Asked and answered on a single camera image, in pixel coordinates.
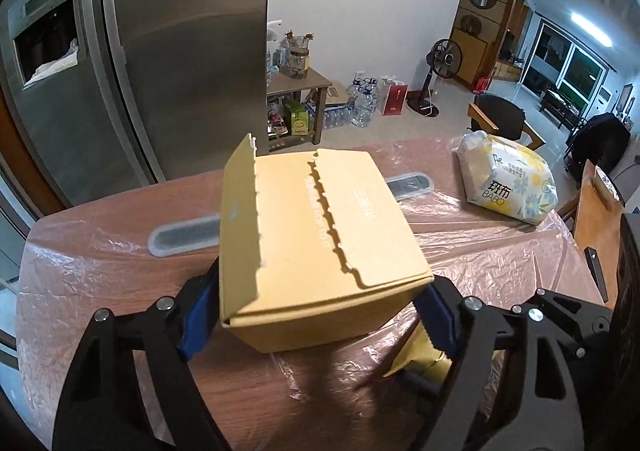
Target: refrigerator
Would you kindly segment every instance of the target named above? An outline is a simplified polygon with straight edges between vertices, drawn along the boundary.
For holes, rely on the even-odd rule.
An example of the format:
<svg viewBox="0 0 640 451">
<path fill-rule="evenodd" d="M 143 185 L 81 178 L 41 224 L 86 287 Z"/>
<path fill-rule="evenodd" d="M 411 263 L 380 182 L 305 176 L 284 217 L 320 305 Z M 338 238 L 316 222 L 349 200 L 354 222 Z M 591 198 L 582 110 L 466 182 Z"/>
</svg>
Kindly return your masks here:
<svg viewBox="0 0 640 451">
<path fill-rule="evenodd" d="M 2 0 L 0 85 L 68 206 L 221 169 L 266 134 L 267 0 Z"/>
</svg>

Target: fan base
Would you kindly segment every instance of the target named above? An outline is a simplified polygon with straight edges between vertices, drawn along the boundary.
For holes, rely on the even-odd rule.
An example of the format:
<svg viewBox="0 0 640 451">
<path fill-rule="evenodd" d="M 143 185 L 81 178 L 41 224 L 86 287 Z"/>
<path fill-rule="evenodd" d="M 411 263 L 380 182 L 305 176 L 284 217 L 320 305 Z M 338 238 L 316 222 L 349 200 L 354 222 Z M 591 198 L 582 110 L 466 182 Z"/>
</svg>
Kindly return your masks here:
<svg viewBox="0 0 640 451">
<path fill-rule="evenodd" d="M 437 117 L 440 113 L 440 111 L 427 99 L 423 99 L 420 102 L 418 102 L 418 99 L 407 99 L 406 103 L 414 112 L 418 112 L 424 117 Z"/>
</svg>

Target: jar lid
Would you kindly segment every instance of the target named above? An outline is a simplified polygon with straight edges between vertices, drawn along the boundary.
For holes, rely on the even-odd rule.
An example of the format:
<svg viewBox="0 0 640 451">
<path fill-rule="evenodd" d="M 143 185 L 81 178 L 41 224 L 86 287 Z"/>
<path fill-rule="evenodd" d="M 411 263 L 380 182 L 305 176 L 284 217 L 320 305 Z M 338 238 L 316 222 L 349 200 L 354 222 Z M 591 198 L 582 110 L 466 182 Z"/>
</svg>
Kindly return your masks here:
<svg viewBox="0 0 640 451">
<path fill-rule="evenodd" d="M 308 48 L 302 48 L 302 47 L 295 47 L 291 49 L 291 55 L 292 56 L 308 56 L 309 55 L 309 49 Z"/>
</svg>

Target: sliding glass door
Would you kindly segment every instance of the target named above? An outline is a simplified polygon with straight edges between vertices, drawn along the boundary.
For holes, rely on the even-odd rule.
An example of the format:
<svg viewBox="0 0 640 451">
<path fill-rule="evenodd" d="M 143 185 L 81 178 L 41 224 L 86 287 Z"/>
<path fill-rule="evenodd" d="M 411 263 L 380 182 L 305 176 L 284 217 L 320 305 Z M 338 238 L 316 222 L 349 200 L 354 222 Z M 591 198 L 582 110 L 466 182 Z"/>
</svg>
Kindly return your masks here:
<svg viewBox="0 0 640 451">
<path fill-rule="evenodd" d="M 605 66 L 559 31 L 544 24 L 522 81 L 542 97 L 547 90 L 570 102 L 580 115 L 588 113 L 607 75 Z"/>
</svg>

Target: chair armrest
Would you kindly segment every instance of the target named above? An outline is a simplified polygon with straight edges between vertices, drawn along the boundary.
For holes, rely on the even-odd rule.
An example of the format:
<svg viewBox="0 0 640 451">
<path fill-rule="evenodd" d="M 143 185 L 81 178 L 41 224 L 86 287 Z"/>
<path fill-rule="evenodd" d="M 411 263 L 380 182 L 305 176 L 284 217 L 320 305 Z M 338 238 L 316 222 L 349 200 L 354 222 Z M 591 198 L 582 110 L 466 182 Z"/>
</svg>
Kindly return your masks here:
<svg viewBox="0 0 640 451">
<path fill-rule="evenodd" d="M 524 121 L 524 126 L 522 127 L 522 131 L 525 132 L 531 138 L 531 143 L 527 146 L 527 148 L 529 148 L 530 150 L 535 152 L 538 148 L 546 144 L 545 139 L 540 137 L 537 131 L 535 131 L 530 126 L 530 124 L 527 123 L 527 121 Z"/>
<path fill-rule="evenodd" d="M 482 128 L 483 132 L 487 132 L 488 134 L 494 134 L 498 131 L 498 127 L 492 123 L 491 119 L 489 119 L 482 110 L 476 106 L 474 103 L 469 103 L 468 108 L 466 109 L 466 115 L 471 119 L 478 121 L 480 124 L 480 128 Z"/>
</svg>

